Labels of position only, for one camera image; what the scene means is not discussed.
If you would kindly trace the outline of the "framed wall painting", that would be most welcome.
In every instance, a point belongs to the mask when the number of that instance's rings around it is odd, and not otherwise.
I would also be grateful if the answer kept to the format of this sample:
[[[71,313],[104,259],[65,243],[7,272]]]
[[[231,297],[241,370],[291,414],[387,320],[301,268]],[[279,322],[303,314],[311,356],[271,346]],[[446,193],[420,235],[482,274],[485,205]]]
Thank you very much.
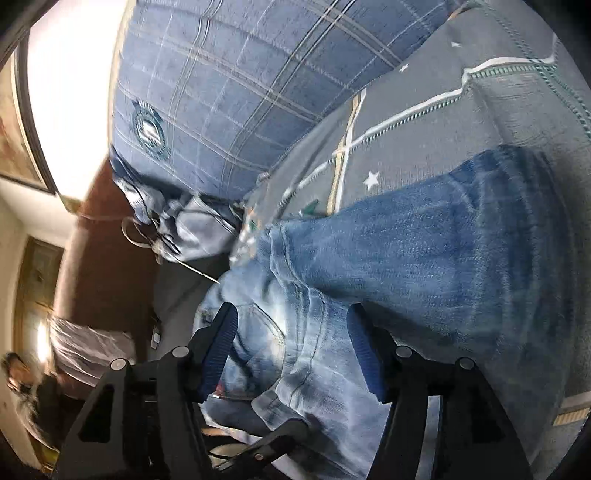
[[[28,84],[29,35],[1,68],[1,178],[58,193],[33,118]]]

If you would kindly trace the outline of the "blue plaid pillow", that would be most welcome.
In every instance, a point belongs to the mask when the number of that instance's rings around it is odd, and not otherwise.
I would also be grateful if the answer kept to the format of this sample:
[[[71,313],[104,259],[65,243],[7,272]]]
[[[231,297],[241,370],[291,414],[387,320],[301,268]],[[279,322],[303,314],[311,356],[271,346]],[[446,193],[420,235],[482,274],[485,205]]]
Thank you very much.
[[[298,139],[400,67],[455,1],[139,1],[110,160],[166,197],[245,197]]]

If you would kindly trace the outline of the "grey patterned bed sheet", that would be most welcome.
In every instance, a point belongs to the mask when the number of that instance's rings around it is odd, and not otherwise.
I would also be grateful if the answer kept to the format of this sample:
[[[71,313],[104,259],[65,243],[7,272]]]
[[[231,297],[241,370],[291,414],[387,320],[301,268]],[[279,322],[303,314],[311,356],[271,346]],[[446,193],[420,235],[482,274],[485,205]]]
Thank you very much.
[[[569,215],[578,298],[568,381],[589,307],[590,89],[522,1],[469,2],[402,69],[302,138],[249,199],[231,268],[255,256],[276,223],[338,214],[503,145],[547,159]]]

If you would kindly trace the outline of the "pink striped cloth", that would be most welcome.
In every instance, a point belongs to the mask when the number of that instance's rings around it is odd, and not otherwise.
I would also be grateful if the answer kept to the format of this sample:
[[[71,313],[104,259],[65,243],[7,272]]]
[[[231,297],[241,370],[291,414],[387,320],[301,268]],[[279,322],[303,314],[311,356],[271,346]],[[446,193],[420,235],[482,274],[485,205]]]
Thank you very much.
[[[53,317],[49,336],[57,366],[90,387],[114,360],[125,359],[131,365],[137,360],[133,339],[126,332],[93,329]]]

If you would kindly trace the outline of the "light blue denim jeans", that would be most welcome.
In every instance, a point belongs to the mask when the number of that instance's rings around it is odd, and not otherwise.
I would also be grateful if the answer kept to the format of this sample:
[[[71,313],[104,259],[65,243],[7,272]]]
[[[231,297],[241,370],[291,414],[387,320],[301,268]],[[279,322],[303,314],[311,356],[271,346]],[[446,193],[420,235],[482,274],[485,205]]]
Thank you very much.
[[[363,479],[389,409],[370,394],[346,329],[349,306],[423,356],[472,358],[534,457],[572,361],[578,288],[572,230],[547,159],[503,145],[453,171],[338,214],[263,230],[256,255],[208,290],[238,333],[207,423],[262,436],[311,424],[297,462],[319,479]]]

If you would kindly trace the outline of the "brown upholstered headboard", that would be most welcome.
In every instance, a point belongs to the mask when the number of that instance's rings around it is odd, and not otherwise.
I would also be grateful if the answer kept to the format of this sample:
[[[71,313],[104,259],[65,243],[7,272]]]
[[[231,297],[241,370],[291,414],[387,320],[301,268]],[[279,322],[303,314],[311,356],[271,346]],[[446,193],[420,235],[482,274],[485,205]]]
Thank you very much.
[[[110,162],[104,161],[64,250],[53,313],[73,324],[130,334],[138,360],[144,361],[158,265],[151,250],[123,235],[121,222],[131,215]]]

